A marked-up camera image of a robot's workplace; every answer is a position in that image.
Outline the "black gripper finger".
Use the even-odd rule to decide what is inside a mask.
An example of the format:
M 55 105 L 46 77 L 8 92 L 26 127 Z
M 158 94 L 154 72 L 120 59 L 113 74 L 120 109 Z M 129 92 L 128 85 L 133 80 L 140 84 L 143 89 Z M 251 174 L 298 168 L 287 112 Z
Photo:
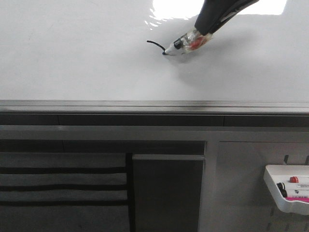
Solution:
M 258 0 L 205 0 L 195 22 L 195 28 L 202 35 L 214 34 L 240 11 Z

